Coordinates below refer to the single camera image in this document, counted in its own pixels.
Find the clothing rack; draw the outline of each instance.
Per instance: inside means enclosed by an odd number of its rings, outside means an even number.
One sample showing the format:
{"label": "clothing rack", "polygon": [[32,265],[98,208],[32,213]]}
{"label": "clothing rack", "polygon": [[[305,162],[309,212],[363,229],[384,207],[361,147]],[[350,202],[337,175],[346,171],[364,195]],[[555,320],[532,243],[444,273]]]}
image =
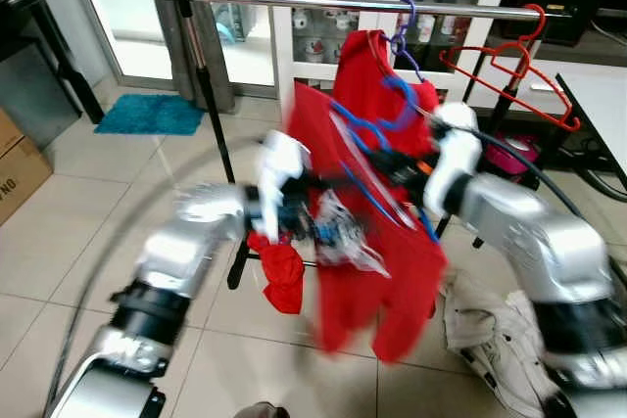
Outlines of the clothing rack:
{"label": "clothing rack", "polygon": [[[191,47],[192,56],[196,66],[196,75],[201,85],[203,95],[207,102],[207,111],[212,122],[214,134],[216,136],[217,147],[220,152],[222,164],[224,166],[224,173],[229,183],[235,183],[235,176],[233,174],[233,167],[231,165],[230,156],[224,140],[224,133],[219,121],[219,115],[217,112],[216,101],[212,90],[209,71],[207,69],[207,63],[205,56],[198,39],[198,33],[196,27],[192,21],[192,8],[191,2],[220,2],[220,3],[234,3],[234,4],[253,4],[253,5],[265,5],[268,7],[301,7],[307,9],[339,9],[349,11],[361,11],[361,12],[380,12],[391,14],[409,14],[411,7],[404,2],[396,1],[382,1],[382,0],[171,0],[177,3],[178,11],[183,18],[185,31],[187,32],[187,38]],[[535,10],[514,8],[514,7],[491,7],[482,5],[460,5],[460,4],[437,4],[428,2],[415,3],[415,12],[417,14],[429,14],[429,15],[454,15],[460,17],[473,17],[483,19],[495,19],[495,20],[514,20],[521,22],[533,22],[540,19],[540,14]],[[560,15],[546,14],[550,17],[563,17]],[[540,46],[540,39],[534,39],[527,43],[526,47],[529,51],[529,60],[533,59],[538,47]],[[481,65],[482,59],[477,63],[475,74],[478,72],[478,68]],[[517,69],[524,68],[524,58],[521,58]],[[515,75],[512,77],[508,88],[510,90],[517,89],[520,79]],[[499,110],[499,119],[505,118],[506,110]],[[258,255],[250,254],[246,241],[242,241],[235,260],[228,272],[227,285],[229,289],[237,289],[239,286],[244,266],[248,258],[259,259]],[[315,263],[305,261],[305,265],[315,266]]]}

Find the tile floor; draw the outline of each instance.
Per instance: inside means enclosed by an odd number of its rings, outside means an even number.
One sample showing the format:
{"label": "tile floor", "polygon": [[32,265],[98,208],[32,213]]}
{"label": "tile floor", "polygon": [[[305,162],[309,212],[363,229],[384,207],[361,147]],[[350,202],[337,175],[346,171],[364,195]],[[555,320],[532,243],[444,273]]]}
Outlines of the tile floor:
{"label": "tile floor", "polygon": [[[100,90],[105,106],[125,89]],[[277,127],[271,100],[242,98],[237,116],[223,116],[227,138],[258,136]],[[97,325],[106,322],[111,292],[126,284],[150,231],[168,216],[172,185],[224,181],[210,161],[215,139],[208,122],[193,137],[95,135],[81,119],[46,150],[55,174],[0,228],[0,413],[35,418],[40,412],[66,322],[89,268],[109,264],[82,315],[70,358],[77,361]],[[233,151],[236,177],[253,180],[254,148]],[[627,211],[553,173],[627,259]],[[470,247],[452,225],[443,238],[451,264],[473,271],[505,295],[516,282],[503,258]],[[510,416],[483,383],[444,346],[441,309],[403,364],[385,366],[372,355],[366,329],[346,351],[321,354],[310,337],[316,279],[306,273],[304,313],[282,316],[265,301],[257,262],[229,291],[225,273],[234,245],[222,249],[190,311],[180,347],[159,387],[168,395],[162,416],[230,417],[257,400],[281,403],[294,417],[402,418]]]}

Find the clothes hanger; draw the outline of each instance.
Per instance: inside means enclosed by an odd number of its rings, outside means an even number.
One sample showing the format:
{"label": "clothes hanger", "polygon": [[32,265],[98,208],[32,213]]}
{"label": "clothes hanger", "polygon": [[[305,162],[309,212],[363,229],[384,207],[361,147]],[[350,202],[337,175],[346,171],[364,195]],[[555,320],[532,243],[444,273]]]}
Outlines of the clothes hanger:
{"label": "clothes hanger", "polygon": [[[555,124],[556,126],[562,129],[565,129],[571,132],[576,131],[581,126],[581,122],[579,121],[577,117],[574,117],[572,119],[572,124],[568,123],[568,120],[572,113],[572,105],[570,101],[568,100],[566,95],[559,89],[559,87],[557,87],[557,85],[553,83],[552,80],[546,77],[541,71],[531,66],[530,64],[531,58],[529,56],[529,50],[524,46],[524,42],[533,41],[534,39],[536,39],[538,35],[540,34],[540,32],[542,31],[542,29],[544,28],[545,23],[547,22],[545,11],[542,9],[542,7],[536,4],[527,4],[525,5],[525,8],[535,10],[536,12],[540,14],[540,20],[538,21],[538,26],[531,34],[523,34],[522,36],[519,36],[516,41],[507,42],[505,44],[502,44],[498,48],[488,48],[488,47],[479,47],[479,46],[456,46],[449,50],[441,51],[440,61],[442,61],[442,63],[444,63],[449,68],[463,73],[464,75],[470,77],[472,80],[475,80],[476,82],[479,82],[480,84],[488,87],[490,90],[494,90],[495,92],[499,93],[500,95],[508,99],[511,103],[516,103],[520,105],[521,107],[526,108],[532,113],[542,117],[543,119],[546,119],[547,121]],[[521,58],[520,64],[522,64],[522,67],[519,68],[519,70],[509,70],[508,68],[500,65],[497,62],[498,57],[505,50],[514,50],[520,53],[520,58]],[[533,105],[529,105],[527,102],[520,100],[519,98],[516,98],[515,96],[512,96],[505,89],[501,90],[497,86],[489,83],[483,78],[477,75],[474,75],[473,73],[467,70],[460,68],[457,64],[455,64],[453,60],[453,54],[460,52],[460,51],[480,51],[482,53],[485,53],[486,55],[492,56],[492,58],[490,59],[490,65],[496,69],[506,72],[512,77],[522,79],[529,72],[535,74],[537,77],[541,78],[545,83],[547,83],[551,87],[551,89],[555,92],[555,94],[557,95],[561,103],[566,108],[564,114],[560,118],[555,118],[551,115],[541,112],[540,110],[538,110],[538,108],[534,107]]]}

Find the white cloth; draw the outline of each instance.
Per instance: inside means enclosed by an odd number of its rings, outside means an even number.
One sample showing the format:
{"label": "white cloth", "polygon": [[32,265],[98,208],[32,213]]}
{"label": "white cloth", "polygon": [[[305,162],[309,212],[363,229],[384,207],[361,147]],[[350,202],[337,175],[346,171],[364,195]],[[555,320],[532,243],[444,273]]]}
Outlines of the white cloth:
{"label": "white cloth", "polygon": [[542,418],[542,401],[558,387],[539,360],[542,341],[524,294],[504,302],[461,270],[446,277],[442,291],[447,348],[466,360],[503,406]]}

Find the red cloth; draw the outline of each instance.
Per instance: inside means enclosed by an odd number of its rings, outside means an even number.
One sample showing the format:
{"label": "red cloth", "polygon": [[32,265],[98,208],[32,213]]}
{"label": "red cloth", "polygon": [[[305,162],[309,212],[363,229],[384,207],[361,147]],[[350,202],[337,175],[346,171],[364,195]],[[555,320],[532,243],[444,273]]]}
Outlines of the red cloth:
{"label": "red cloth", "polygon": [[[354,31],[348,35],[338,66],[333,98],[356,116],[376,122],[378,118],[395,120],[405,107],[401,90],[382,85],[383,78],[395,75],[387,60],[388,42],[381,30]],[[438,106],[438,94],[433,84],[424,81],[413,84],[418,104],[428,112]],[[433,152],[430,133],[422,116],[401,132],[383,130],[392,149],[414,157]],[[370,149],[378,142],[372,132],[358,130]]]}
{"label": "red cloth", "polygon": [[271,245],[267,237],[251,232],[248,246],[262,259],[267,286],[264,294],[281,313],[301,313],[305,266],[290,245]]}
{"label": "red cloth", "polygon": [[[350,48],[354,38],[354,35],[349,35],[348,54],[359,55],[360,51]],[[360,73],[353,77],[353,86],[359,88],[363,85],[364,89],[370,89],[376,100],[382,100],[378,106],[395,103],[396,98],[386,99],[381,90],[376,91],[377,87],[370,81],[377,78],[367,72],[371,70],[367,61],[363,66],[365,75]],[[346,61],[341,62],[340,68],[354,70]],[[348,86],[346,77],[338,73],[338,79],[343,83],[340,89]],[[323,177],[345,175],[342,163],[345,164],[382,207],[393,213],[375,186],[376,177],[364,169],[350,151],[346,136],[338,131],[331,119],[331,98],[300,83],[295,84],[295,98],[288,133],[311,151],[313,171]],[[363,95],[363,99],[369,103],[367,95]],[[396,116],[390,114],[387,117],[393,119]],[[430,148],[426,128],[423,129],[425,132],[416,131],[412,136],[415,142],[405,143],[405,147],[400,148],[413,149],[415,152]],[[363,138],[370,142],[367,134]],[[374,209],[355,186],[337,189],[336,194],[352,214],[365,220],[367,243],[383,256],[391,278],[374,272],[358,271],[351,264],[319,264],[321,346],[327,351],[338,350],[349,341],[354,330],[367,326],[373,321],[379,307],[383,307],[384,315],[372,348],[383,361],[398,360],[410,351],[430,316],[438,282],[446,264],[444,255],[417,220],[414,222],[419,230],[395,224]]]}

